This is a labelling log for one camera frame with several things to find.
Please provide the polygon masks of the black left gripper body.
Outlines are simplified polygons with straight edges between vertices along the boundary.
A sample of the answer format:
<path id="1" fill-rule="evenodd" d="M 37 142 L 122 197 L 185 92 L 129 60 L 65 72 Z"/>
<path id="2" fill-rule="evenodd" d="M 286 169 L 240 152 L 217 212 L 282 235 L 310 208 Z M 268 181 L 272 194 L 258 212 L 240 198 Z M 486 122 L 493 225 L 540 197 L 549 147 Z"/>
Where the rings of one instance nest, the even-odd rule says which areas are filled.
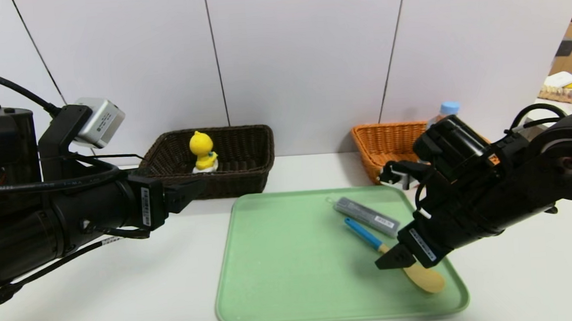
<path id="1" fill-rule="evenodd" d="M 146 239 L 168 214 L 162 183 L 131 173 L 76 179 L 50 195 L 50 205 L 57 257 L 103 235 Z"/>

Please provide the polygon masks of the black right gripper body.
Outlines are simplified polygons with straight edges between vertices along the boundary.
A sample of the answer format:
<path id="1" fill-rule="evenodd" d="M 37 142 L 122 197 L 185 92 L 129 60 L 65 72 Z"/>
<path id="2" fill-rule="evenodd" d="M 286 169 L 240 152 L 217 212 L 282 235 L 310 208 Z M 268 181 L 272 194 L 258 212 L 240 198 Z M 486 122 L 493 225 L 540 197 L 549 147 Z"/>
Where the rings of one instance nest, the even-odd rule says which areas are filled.
<path id="1" fill-rule="evenodd" d="M 400 244 L 423 266 L 433 267 L 451 252 L 484 237 L 481 203 L 445 201 L 423 206 L 430 219 L 415 212 L 414 219 L 398 233 Z"/>

